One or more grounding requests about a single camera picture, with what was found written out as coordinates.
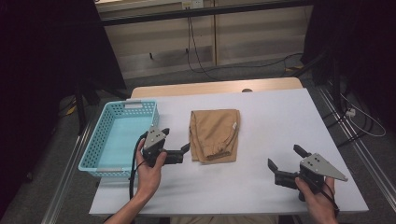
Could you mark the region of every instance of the white table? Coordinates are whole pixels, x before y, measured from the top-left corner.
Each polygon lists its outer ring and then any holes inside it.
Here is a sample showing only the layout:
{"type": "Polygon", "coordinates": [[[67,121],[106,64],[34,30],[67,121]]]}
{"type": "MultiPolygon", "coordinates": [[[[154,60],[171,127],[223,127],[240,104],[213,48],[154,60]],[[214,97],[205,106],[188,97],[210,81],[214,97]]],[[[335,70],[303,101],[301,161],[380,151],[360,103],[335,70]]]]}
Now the white table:
{"type": "MultiPolygon", "coordinates": [[[[165,165],[161,185],[141,216],[215,216],[306,212],[298,191],[276,186],[267,167],[299,170],[297,144],[317,152],[345,174],[336,181],[335,200],[343,213],[367,211],[351,174],[323,124],[307,90],[239,92],[156,97],[160,129],[170,128],[165,148],[188,142],[192,110],[235,108],[241,112],[237,161],[202,165],[187,153],[182,164],[165,165]]],[[[102,178],[90,214],[116,213],[129,199],[127,179],[102,178]]]]}

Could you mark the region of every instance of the blue plastic basket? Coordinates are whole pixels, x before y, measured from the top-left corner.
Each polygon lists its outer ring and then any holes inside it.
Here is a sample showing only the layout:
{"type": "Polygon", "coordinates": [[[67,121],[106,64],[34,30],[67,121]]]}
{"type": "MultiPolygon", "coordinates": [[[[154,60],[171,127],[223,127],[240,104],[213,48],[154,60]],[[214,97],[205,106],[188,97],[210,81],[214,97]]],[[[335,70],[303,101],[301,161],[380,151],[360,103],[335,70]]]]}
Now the blue plastic basket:
{"type": "Polygon", "coordinates": [[[152,100],[107,103],[78,169],[100,177],[130,176],[136,141],[159,118],[152,100]]]}

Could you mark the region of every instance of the folded khaki pants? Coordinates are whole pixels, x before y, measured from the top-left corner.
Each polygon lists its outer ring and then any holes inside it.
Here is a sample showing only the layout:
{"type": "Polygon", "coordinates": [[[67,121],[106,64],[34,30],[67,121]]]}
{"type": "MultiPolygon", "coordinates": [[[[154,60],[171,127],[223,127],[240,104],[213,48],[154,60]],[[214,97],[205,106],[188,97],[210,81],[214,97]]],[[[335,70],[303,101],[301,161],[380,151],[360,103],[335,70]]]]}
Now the folded khaki pants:
{"type": "Polygon", "coordinates": [[[190,143],[193,161],[236,161],[239,110],[195,110],[191,112],[190,143]]]}

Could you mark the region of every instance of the wall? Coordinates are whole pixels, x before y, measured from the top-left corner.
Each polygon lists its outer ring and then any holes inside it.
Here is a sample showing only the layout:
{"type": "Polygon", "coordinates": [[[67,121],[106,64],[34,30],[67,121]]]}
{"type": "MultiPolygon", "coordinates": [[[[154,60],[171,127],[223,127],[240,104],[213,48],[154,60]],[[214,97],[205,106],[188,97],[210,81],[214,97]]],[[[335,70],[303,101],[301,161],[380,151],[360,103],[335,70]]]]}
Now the wall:
{"type": "MultiPolygon", "coordinates": [[[[102,0],[96,5],[102,19],[107,19],[181,10],[180,2],[102,0]]],[[[259,2],[262,1],[205,0],[204,5],[224,7],[259,2]]],[[[192,18],[200,62],[206,67],[303,52],[311,9],[294,7],[192,18]]],[[[106,32],[125,79],[190,69],[187,19],[108,26],[106,32]]],[[[190,48],[191,67],[198,68],[192,39],[190,48]]]]}

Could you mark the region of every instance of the wall outlet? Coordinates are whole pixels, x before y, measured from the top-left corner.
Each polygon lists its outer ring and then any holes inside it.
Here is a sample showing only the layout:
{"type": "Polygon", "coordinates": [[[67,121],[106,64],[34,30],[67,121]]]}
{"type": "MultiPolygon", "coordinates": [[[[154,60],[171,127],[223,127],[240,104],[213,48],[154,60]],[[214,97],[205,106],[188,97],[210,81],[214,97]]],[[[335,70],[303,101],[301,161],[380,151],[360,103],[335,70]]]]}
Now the wall outlet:
{"type": "Polygon", "coordinates": [[[192,7],[192,1],[182,1],[181,2],[181,9],[190,9],[192,7]]]}
{"type": "Polygon", "coordinates": [[[192,0],[192,8],[203,8],[204,0],[192,0]]]}

